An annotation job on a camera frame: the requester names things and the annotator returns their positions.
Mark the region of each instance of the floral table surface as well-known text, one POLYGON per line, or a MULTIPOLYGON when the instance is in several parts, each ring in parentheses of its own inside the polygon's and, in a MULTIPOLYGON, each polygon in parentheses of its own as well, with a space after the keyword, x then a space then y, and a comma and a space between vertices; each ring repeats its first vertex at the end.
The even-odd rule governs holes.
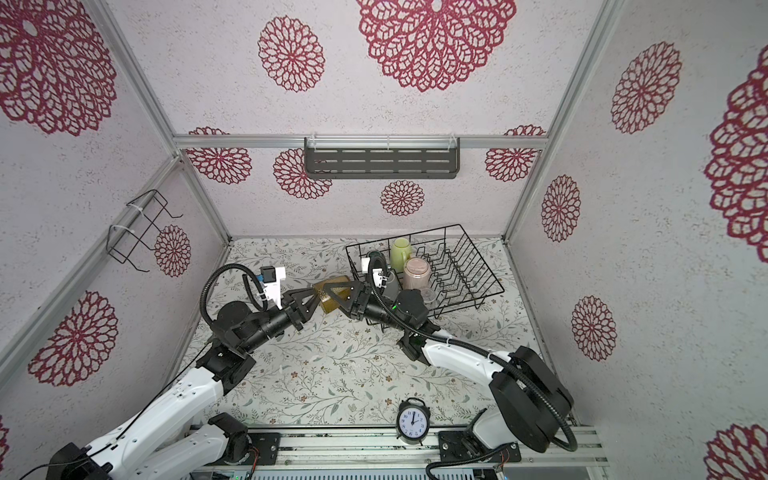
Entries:
MULTIPOLYGON (((337 275, 351 275, 345 246, 354 239, 242 239, 232 244, 228 263, 242 263, 258 272, 260 266, 286 267, 283 292, 311 286, 337 275)), ((505 292, 476 310, 446 313, 433 321, 455 336, 479 346, 514 351, 520 345, 539 352, 528 314, 515 285, 498 238, 475 239, 475 245, 501 280, 505 292)), ((247 297, 239 271, 226 272, 210 295, 208 310, 247 297)), ((256 365, 225 398, 206 409, 210 418, 229 412, 249 425, 391 425, 399 403, 423 399, 432 422, 449 425, 469 422, 493 404, 478 386, 442 368, 411 362, 396 345, 402 333, 346 318, 341 312, 324 314, 318 308, 301 332, 286 331, 282 339, 261 346, 256 365)), ((184 356, 184 365, 205 345, 210 329, 200 321, 184 356)))

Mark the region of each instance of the alarm clock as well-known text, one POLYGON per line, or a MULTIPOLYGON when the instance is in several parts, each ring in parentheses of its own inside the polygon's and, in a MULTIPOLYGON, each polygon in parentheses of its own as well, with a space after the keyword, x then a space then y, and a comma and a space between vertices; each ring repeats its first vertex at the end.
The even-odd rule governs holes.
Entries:
POLYGON ((421 444, 429 432, 429 408, 424 401, 411 397, 401 402, 396 428, 398 439, 409 445, 421 444))

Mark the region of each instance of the robotic arm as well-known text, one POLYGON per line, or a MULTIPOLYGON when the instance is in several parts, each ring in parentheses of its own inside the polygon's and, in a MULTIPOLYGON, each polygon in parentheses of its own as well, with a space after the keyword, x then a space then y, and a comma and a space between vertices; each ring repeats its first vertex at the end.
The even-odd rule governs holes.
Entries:
MULTIPOLYGON (((462 443, 474 455, 518 440, 544 452, 550 442, 575 450, 575 438, 564 422, 573 399, 539 357, 521 346, 514 353, 484 349, 454 339, 428 320, 418 290, 403 290, 393 301, 381 295, 376 277, 386 278, 386 262, 373 253, 366 281, 326 283, 323 292, 353 319, 367 319, 403 330, 398 341, 413 361, 440 366, 466 376, 487 389, 499 409, 481 411, 464 434, 462 443), (342 298, 341 291, 349 291, 342 298), (555 438, 563 427, 568 443, 555 438)), ((200 312, 214 341, 195 368, 158 396, 145 410, 106 435, 80 449, 70 443, 51 458, 47 479, 121 480, 179 478, 219 458, 236 462, 247 450, 247 427, 226 413, 173 445, 155 451, 165 439, 182 429, 197 413, 223 398, 255 364, 250 354, 266 341, 283 335, 291 326, 301 330, 319 305, 313 288, 291 290, 280 299, 281 268, 263 267, 261 280, 251 270, 232 263, 216 270, 200 295, 200 312), (241 270, 252 311, 242 301, 229 302, 212 319, 207 312, 210 288, 223 272, 241 270), (260 301, 254 297, 253 281, 260 301), (267 308, 267 300, 275 306, 267 308)))

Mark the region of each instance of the dish rack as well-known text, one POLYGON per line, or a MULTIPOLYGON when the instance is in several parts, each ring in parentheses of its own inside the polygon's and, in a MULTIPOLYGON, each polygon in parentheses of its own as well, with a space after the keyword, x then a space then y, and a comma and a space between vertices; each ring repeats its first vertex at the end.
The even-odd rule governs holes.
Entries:
MULTIPOLYGON (((361 257, 378 250, 384 253, 389 262, 390 249, 395 240, 401 237, 411 243, 412 256, 426 260, 432 270, 429 283, 430 288, 437 293, 437 300, 429 309, 430 317, 470 306, 479 309, 486 298, 504 293, 502 283, 491 271, 464 227, 459 224, 347 246, 346 257, 355 280, 366 275, 361 270, 361 257)), ((403 273, 395 275, 401 290, 402 277, 403 273)))

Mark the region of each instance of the red flower pattern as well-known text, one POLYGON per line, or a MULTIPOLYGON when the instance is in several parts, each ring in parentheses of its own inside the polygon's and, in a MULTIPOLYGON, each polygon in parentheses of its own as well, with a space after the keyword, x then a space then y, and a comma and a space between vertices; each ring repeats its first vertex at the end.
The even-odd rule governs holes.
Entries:
POLYGON ((46 134, 98 130, 117 98, 109 50, 77 0, 0 2, 0 102, 46 134))
POLYGON ((571 331, 578 348, 589 358, 605 360, 616 347, 616 323, 607 305, 586 296, 574 307, 571 331))
MULTIPOLYGON (((228 135, 218 128, 199 127, 190 135, 228 135)), ((250 175, 250 157, 245 148, 188 148, 197 171, 220 184, 238 184, 250 175)))
POLYGON ((424 204, 424 190, 411 181, 398 180, 384 187, 381 202, 392 215, 407 217, 424 204))
POLYGON ((275 17, 259 38, 261 65, 275 83, 288 91, 307 91, 325 71, 323 47, 300 20, 275 17))
POLYGON ((541 225, 553 242, 568 238, 576 228, 581 213, 579 190, 573 178, 561 175, 555 178, 541 202, 541 225))
POLYGON ((731 425, 707 442, 707 480, 768 478, 768 432, 760 425, 731 425))
POLYGON ((357 0, 360 33, 382 73, 403 87, 445 90, 466 81, 504 41, 513 0, 357 0))
POLYGON ((154 242, 154 258, 168 276, 180 276, 190 266, 190 239, 180 227, 168 225, 154 242))
POLYGON ((5 454, 8 453, 8 429, 2 424, 2 415, 0 415, 0 472, 2 472, 2 462, 5 460, 5 454))
MULTIPOLYGON (((504 135, 546 135, 541 127, 520 125, 504 135)), ((528 175, 538 151, 534 148, 492 148, 485 154, 485 169, 497 180, 519 180, 528 175)))
POLYGON ((640 53, 621 74, 611 113, 625 134, 641 131, 664 113, 680 82, 680 52, 661 41, 640 53))
POLYGON ((307 177, 303 148, 280 152, 275 159, 273 170, 280 188, 296 198, 309 200, 322 197, 333 185, 331 180, 313 180, 307 177))
POLYGON ((101 368, 114 348, 118 318, 99 292, 85 292, 27 370, 40 383, 73 386, 101 368))
POLYGON ((768 263, 768 45, 757 68, 728 95, 723 123, 711 135, 710 206, 728 219, 728 235, 745 239, 768 263))

